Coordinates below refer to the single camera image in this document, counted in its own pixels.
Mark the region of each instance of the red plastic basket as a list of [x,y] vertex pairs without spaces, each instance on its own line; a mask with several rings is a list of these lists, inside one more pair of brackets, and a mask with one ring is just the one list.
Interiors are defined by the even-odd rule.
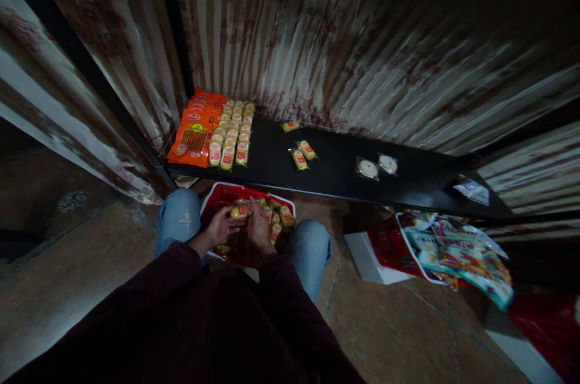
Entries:
[[367,230],[379,263],[385,267],[424,278],[430,283],[447,286],[447,283],[431,278],[425,273],[399,223],[399,215],[401,214],[395,214]]
[[[270,193],[257,191],[242,185],[217,182],[213,185],[210,194],[205,198],[204,203],[201,206],[201,228],[204,229],[209,225],[211,218],[213,218],[217,212],[217,205],[219,202],[231,203],[239,199],[249,199],[250,196],[254,197],[255,199],[264,197],[267,199],[276,200],[278,203],[286,205],[292,211],[292,216],[294,219],[296,218],[296,207],[290,200],[286,200],[282,197],[278,197]],[[216,252],[214,249],[210,250],[208,254],[220,258],[223,261],[230,261],[232,263],[237,263],[244,266],[256,267],[257,265],[257,263],[250,258],[224,255]]]

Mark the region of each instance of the black shelf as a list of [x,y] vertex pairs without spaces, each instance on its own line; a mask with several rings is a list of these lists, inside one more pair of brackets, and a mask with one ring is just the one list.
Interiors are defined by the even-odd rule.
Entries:
[[[486,185],[476,171],[454,156],[308,127],[284,133],[279,123],[260,118],[254,120],[252,130],[248,168],[234,166],[230,173],[167,161],[166,167],[186,176],[449,215],[479,219],[514,216],[491,189],[490,206],[472,202],[454,190],[458,174]],[[296,170],[288,152],[301,139],[318,155],[308,161],[310,169],[305,171]],[[376,162],[377,153],[398,159],[398,176],[381,171],[377,182],[355,173],[357,156]]]

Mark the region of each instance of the brown floor tile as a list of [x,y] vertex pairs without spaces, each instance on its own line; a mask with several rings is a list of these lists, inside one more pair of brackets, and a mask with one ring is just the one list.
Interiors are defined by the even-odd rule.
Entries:
[[114,202],[0,282],[0,381],[152,259],[156,232]]
[[483,324],[490,301],[475,287],[461,287],[458,292],[448,289],[449,316],[455,321],[460,330],[465,330],[479,339],[492,351],[498,353],[511,362],[503,350],[485,332]]
[[456,383],[451,324],[400,284],[363,281],[348,248],[329,324],[369,383]]
[[464,383],[529,383],[520,370],[506,363],[463,331],[456,331],[459,371]]

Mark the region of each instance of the snack bag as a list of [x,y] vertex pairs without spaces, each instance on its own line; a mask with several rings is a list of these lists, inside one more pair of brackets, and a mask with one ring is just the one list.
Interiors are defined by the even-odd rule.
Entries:
[[219,163],[219,166],[222,170],[231,171],[234,163],[235,152],[236,148],[234,146],[224,146],[222,151],[222,160]]
[[379,181],[379,166],[360,156],[356,157],[356,172],[364,178]]
[[302,154],[309,161],[317,157],[310,144],[308,144],[306,141],[296,141],[296,145],[300,148],[300,150],[302,150]]
[[280,123],[284,133],[291,132],[292,130],[300,129],[302,126],[298,121],[288,121],[288,123]]
[[294,159],[294,163],[296,164],[296,169],[298,171],[308,169],[308,164],[306,163],[306,159],[305,159],[305,157],[302,154],[302,151],[300,149],[290,149],[290,154],[292,155],[292,158]]
[[248,166],[248,149],[249,146],[245,142],[240,142],[237,145],[236,153],[236,165],[241,165],[243,167]]
[[383,155],[382,153],[377,153],[379,155],[379,166],[380,168],[393,175],[397,175],[398,163],[397,160],[391,156]]
[[222,145],[217,141],[212,141],[210,144],[210,166],[218,167],[219,159],[222,154]]
[[453,186],[454,189],[461,192],[469,200],[489,206],[489,189],[463,174],[459,175],[458,181],[459,184]]
[[484,247],[475,235],[460,232],[445,219],[437,219],[431,229],[439,244],[440,264],[491,277],[483,259]]
[[278,236],[280,236],[280,232],[282,231],[282,226],[278,223],[274,223],[272,224],[272,234],[270,236],[270,242],[272,243],[272,245],[276,244],[276,241],[278,240]]
[[296,221],[292,216],[292,212],[290,212],[290,209],[288,209],[288,206],[281,206],[278,209],[278,212],[280,213],[280,220],[282,221],[284,228],[289,229],[296,225]]

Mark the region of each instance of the floor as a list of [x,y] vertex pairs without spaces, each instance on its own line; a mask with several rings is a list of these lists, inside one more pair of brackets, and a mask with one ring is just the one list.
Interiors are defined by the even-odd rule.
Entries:
[[[128,200],[47,150],[3,163],[0,180],[0,228],[47,238],[16,261],[0,261],[1,382],[151,260],[157,225],[155,207]],[[203,194],[210,186],[200,181],[195,189]],[[298,220],[318,219],[331,233],[335,252],[318,308],[369,383],[527,382],[483,331],[487,302],[478,291],[454,293],[417,279],[365,282],[342,236],[343,217],[357,207],[286,196]]]

